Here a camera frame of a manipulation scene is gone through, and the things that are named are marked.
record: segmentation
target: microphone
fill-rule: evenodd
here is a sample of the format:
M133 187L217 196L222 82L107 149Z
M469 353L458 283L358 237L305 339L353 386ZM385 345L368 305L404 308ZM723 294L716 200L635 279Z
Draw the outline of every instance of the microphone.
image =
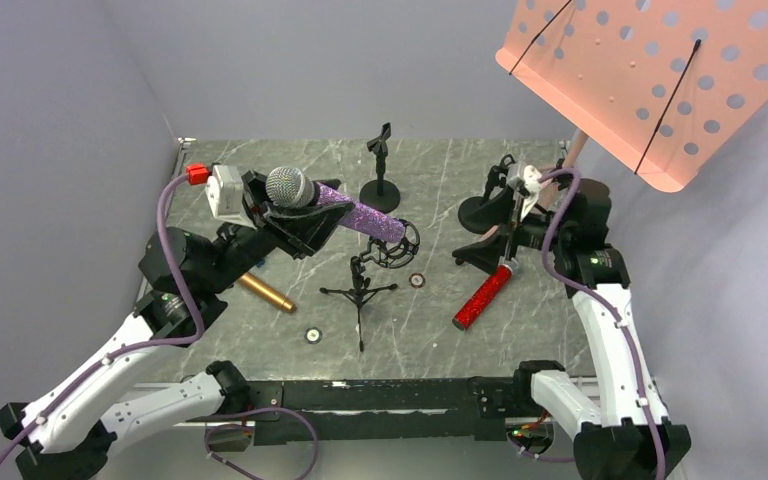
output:
M354 208L340 219L339 224L387 243L402 242L407 231L401 220L374 210L333 188L314 182L295 167L278 167L269 172L266 177L266 196L272 203L284 208L350 202Z

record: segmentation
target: round stand base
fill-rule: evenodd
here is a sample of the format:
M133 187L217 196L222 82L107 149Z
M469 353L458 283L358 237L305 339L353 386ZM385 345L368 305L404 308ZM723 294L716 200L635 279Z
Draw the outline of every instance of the round stand base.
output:
M461 226L468 232L475 233L477 235L483 235L490 230L493 225L490 223L483 223L470 219L470 214L473 213L481 206L481 197L469 197L458 207L458 221L461 222Z
M364 185L360 189L360 195L358 195L360 203L374 208L381 213L390 213L395 210L399 206L399 202L402 201L402 195L399 193L398 187L393 182L384 180L384 195L378 195L377 187L377 180Z

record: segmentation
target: gray wall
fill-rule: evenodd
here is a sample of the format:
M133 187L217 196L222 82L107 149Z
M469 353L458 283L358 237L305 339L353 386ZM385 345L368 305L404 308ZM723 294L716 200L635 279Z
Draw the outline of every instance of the gray wall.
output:
M768 478L768 105L683 191L664 194L590 145L610 240L631 272L637 330L689 478Z
M179 136L545 139L496 64L514 0L107 0Z
M0 0L0 406L121 324L176 143L102 2Z

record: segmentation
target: red glitter microphone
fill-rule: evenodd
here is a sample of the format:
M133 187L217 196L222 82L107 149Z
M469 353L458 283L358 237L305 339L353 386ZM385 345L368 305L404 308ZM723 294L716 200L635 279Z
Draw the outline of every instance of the red glitter microphone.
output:
M481 312L496 298L496 294L502 291L502 287L514 274L514 266L503 263L496 268L496 273L490 275L478 290L464 304L460 311L452 319L452 323L458 330L466 331L475 322Z

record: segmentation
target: microphone grille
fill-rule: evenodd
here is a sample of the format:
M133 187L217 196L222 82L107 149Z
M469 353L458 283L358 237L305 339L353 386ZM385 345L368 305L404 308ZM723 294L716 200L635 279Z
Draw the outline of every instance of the microphone grille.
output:
M303 207L313 200L313 182L298 168L278 167L266 177L266 195L279 207Z

